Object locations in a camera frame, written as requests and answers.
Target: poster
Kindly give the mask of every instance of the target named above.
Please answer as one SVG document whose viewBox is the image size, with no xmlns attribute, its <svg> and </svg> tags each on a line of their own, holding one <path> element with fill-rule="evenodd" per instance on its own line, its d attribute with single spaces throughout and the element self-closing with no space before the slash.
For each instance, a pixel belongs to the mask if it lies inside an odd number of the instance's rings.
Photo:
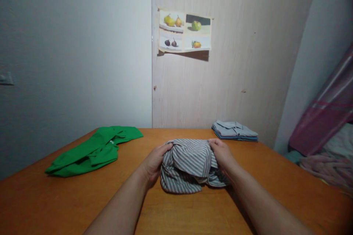
<svg viewBox="0 0 353 235">
<path fill-rule="evenodd" d="M 212 18 L 159 9 L 159 50 L 211 50 Z"/>
</svg>

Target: photo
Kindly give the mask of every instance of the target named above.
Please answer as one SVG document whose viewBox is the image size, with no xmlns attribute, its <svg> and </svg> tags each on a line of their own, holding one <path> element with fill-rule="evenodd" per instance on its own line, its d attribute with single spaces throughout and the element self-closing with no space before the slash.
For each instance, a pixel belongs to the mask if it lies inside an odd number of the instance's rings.
<svg viewBox="0 0 353 235">
<path fill-rule="evenodd" d="M 210 36 L 185 36 L 185 51 L 211 50 Z"/>
<path fill-rule="evenodd" d="M 169 52 L 182 51 L 182 35 L 160 30 L 159 49 Z"/>
<path fill-rule="evenodd" d="M 211 19 L 196 15 L 186 15 L 185 34 L 210 34 Z"/>
<path fill-rule="evenodd" d="M 159 11 L 159 27 L 162 29 L 183 33 L 184 22 L 184 13 Z"/>
</svg>

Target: pink curtain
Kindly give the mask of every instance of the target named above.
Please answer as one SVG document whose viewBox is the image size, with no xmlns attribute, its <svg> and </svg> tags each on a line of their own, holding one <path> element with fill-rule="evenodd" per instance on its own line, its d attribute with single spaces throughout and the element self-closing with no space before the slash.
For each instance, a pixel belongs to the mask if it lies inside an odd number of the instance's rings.
<svg viewBox="0 0 353 235">
<path fill-rule="evenodd" d="M 352 120 L 353 44 L 300 119 L 289 145 L 303 155 L 315 154 Z"/>
</svg>

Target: stack of folded shirts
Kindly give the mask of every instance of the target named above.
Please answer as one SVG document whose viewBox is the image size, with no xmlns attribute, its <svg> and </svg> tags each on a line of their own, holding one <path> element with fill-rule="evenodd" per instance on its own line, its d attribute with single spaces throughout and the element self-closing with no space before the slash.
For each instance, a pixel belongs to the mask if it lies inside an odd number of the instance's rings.
<svg viewBox="0 0 353 235">
<path fill-rule="evenodd" d="M 238 122 L 222 122 L 217 120 L 213 123 L 213 131 L 218 138 L 223 140 L 258 141 L 258 134 Z"/>
</svg>

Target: wooden table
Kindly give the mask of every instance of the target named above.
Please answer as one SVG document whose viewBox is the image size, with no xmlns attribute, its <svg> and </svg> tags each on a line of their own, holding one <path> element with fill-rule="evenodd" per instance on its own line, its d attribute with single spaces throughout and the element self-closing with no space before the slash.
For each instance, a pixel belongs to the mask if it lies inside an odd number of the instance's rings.
<svg viewBox="0 0 353 235">
<path fill-rule="evenodd" d="M 0 182 L 0 234 L 82 234 L 155 146 L 174 138 L 215 137 L 212 130 L 141 132 L 143 138 L 121 144 L 118 160 L 97 171 L 70 178 L 44 173 L 91 132 Z M 353 201 L 338 189 L 261 143 L 226 142 L 238 162 L 317 234 L 347 234 L 352 228 Z M 172 195 L 158 181 L 146 196 L 136 234 L 251 234 L 248 223 L 231 188 Z"/>
</svg>

